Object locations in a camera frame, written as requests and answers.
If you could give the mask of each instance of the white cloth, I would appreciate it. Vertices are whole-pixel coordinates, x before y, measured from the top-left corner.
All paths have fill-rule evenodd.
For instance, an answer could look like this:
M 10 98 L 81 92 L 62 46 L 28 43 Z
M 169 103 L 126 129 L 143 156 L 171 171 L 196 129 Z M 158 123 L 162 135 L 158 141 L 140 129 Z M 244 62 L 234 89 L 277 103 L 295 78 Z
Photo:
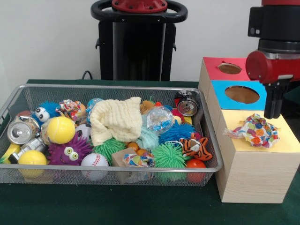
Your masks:
M 143 123 L 140 102 L 140 97 L 98 102 L 90 115 L 93 145 L 101 145 L 112 137 L 121 142 L 136 140 L 141 135 Z

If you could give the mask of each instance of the wire mesh basket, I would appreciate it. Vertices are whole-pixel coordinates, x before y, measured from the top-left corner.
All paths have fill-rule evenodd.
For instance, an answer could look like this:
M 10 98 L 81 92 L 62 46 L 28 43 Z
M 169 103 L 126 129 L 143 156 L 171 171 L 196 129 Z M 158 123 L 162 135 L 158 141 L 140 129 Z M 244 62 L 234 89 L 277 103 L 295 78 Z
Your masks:
M 204 186 L 213 173 L 221 169 L 223 161 L 203 94 L 197 89 L 184 89 L 193 93 L 200 106 L 197 114 L 192 117 L 192 121 L 196 131 L 209 138 L 207 151 L 213 155 L 213 158 L 205 162 L 207 168 L 179 169 L 0 164 L 0 183 Z M 64 99 L 72 99 L 86 105 L 92 98 L 125 100 L 137 96 L 141 97 L 143 101 L 149 100 L 150 96 L 152 96 L 155 101 L 175 107 L 174 96 L 179 90 L 182 89 L 51 84 L 26 84 L 19 86 L 0 109 L 0 157 L 10 145 L 6 135 L 9 122 L 19 112 L 23 110 L 34 111 L 44 101 L 60 102 Z M 43 173 L 29 180 L 22 176 L 20 172 L 22 169 L 35 169 Z M 104 178 L 98 181 L 87 180 L 83 175 L 87 171 L 101 173 Z M 193 182 L 193 177 L 195 179 L 201 177 L 201 180 L 195 183 Z

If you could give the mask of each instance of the green spiky ball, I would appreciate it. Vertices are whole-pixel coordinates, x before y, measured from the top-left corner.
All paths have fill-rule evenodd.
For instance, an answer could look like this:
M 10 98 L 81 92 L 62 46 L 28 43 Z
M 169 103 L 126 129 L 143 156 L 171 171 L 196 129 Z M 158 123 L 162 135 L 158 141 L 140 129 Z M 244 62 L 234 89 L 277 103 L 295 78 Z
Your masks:
M 162 168 L 185 168 L 185 157 L 182 155 L 181 146 L 174 144 L 161 144 L 152 150 L 155 167 Z M 157 172 L 156 177 L 163 183 L 168 180 L 184 180 L 186 177 L 185 172 Z
M 93 152 L 103 155 L 107 159 L 109 165 L 111 165 L 112 154 L 121 151 L 125 148 L 126 148 L 125 143 L 119 142 L 116 139 L 112 138 L 107 140 L 103 144 L 94 147 Z

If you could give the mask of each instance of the blue panel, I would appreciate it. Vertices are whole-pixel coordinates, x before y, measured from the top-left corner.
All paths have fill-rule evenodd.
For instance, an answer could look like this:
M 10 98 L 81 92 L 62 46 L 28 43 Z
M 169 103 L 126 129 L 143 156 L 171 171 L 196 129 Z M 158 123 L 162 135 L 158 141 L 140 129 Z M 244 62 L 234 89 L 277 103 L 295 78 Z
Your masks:
M 265 87 L 257 81 L 211 81 L 216 96 L 222 109 L 236 110 L 264 110 L 267 92 Z M 231 86 L 243 86 L 255 90 L 259 94 L 259 100 L 251 104 L 245 104 L 230 99 L 225 90 Z

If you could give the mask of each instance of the green tablecloth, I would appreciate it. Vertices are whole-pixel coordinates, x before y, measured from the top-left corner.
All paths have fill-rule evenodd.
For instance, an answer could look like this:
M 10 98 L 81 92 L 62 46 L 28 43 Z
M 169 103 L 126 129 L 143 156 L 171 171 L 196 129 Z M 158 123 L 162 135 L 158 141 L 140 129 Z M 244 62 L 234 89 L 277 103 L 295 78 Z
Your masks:
M 194 87 L 196 82 L 45 81 L 93 85 Z M 300 173 L 283 204 L 221 203 L 205 187 L 0 184 L 0 224 L 299 225 Z

